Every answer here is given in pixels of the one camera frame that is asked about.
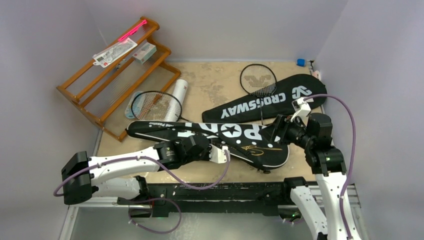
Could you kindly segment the black SPORT racket bag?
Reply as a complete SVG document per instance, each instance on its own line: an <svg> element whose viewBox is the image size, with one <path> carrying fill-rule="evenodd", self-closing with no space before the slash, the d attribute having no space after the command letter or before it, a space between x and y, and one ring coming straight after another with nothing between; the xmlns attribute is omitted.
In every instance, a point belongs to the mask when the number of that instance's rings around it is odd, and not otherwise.
<svg viewBox="0 0 424 240"><path fill-rule="evenodd" d="M185 139L202 134L210 143L221 148L227 146L232 156L265 172L278 169L289 160L290 149L286 144L269 142L260 131L264 125L251 123L191 123L136 120L126 133L132 138L155 142Z"/></svg>

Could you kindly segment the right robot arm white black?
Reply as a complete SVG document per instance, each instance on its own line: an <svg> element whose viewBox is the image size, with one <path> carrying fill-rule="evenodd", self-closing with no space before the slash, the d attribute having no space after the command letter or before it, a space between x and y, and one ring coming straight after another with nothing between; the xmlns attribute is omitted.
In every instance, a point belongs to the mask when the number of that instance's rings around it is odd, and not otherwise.
<svg viewBox="0 0 424 240"><path fill-rule="evenodd" d="M342 152L332 144L333 124L323 113L312 113L307 124L300 117L278 115L269 126L270 138L304 150L322 197L323 208L314 200L303 177L286 178L280 196L294 203L314 240L359 240L347 193L348 172Z"/></svg>

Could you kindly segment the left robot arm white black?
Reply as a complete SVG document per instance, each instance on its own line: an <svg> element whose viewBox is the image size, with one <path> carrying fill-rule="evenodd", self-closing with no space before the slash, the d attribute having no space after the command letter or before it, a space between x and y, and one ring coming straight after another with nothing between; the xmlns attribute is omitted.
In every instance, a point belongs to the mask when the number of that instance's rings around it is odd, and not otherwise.
<svg viewBox="0 0 424 240"><path fill-rule="evenodd" d="M54 190L66 205L77 205L91 198L119 197L146 203L149 191L141 177L124 179L138 173L170 172L195 161L217 164L228 162L226 153L203 135L159 142L148 148L110 156L75 153L61 170L62 182Z"/></svg>

